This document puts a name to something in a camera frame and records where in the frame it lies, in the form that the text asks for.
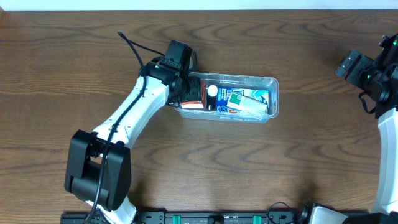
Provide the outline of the clear plastic container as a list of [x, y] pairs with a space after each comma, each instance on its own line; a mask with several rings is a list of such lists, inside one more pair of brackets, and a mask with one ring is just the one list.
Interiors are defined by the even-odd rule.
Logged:
[[184, 118], [266, 123], [279, 114], [279, 83], [273, 77], [192, 73], [200, 78], [202, 100], [177, 108]]

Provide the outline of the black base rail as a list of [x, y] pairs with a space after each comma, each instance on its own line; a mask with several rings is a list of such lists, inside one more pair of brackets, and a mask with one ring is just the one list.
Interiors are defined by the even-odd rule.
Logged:
[[310, 212], [276, 210], [264, 213], [142, 212], [132, 224], [268, 224], [308, 223]]

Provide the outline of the blue Kool Fever box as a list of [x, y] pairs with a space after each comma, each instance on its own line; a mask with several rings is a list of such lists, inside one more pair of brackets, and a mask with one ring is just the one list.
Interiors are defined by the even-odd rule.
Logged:
[[269, 91], [232, 87], [219, 88], [216, 110], [249, 116], [268, 115]]

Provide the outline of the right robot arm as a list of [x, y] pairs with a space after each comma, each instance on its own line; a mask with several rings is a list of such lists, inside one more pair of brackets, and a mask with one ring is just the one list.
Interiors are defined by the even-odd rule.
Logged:
[[335, 74], [361, 89], [375, 103], [365, 107], [378, 121], [381, 161], [371, 213], [347, 214], [314, 203], [303, 208], [297, 223], [397, 223], [397, 36], [383, 36], [381, 53], [372, 59], [357, 50], [343, 58]]

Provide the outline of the red ActiFast medicine box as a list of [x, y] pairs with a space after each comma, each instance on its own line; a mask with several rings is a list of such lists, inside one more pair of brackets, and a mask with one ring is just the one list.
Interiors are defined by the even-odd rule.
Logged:
[[188, 95], [180, 102], [181, 109], [205, 108], [205, 81], [190, 82]]

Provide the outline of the white green medicine box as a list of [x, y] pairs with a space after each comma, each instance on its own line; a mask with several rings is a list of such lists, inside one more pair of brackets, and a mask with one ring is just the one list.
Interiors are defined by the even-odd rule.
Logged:
[[238, 93], [231, 94], [227, 106], [239, 111], [239, 113], [250, 114], [252, 116], [265, 116], [268, 110], [266, 104]]

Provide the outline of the dark bottle white cap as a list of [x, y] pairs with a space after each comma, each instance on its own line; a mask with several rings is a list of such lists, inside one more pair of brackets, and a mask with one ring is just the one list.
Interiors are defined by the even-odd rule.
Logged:
[[216, 85], [210, 85], [207, 89], [206, 94], [206, 108], [208, 110], [214, 110], [217, 101], [218, 87]]

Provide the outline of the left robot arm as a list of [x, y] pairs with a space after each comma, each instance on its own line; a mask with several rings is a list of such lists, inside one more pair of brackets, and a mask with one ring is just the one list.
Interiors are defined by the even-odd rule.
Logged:
[[70, 140], [65, 190], [90, 204], [83, 223], [100, 213], [106, 223], [132, 223], [136, 207], [128, 198], [131, 149], [151, 117], [163, 106], [201, 99], [197, 66], [155, 58], [139, 70], [136, 85], [119, 108], [91, 132]]

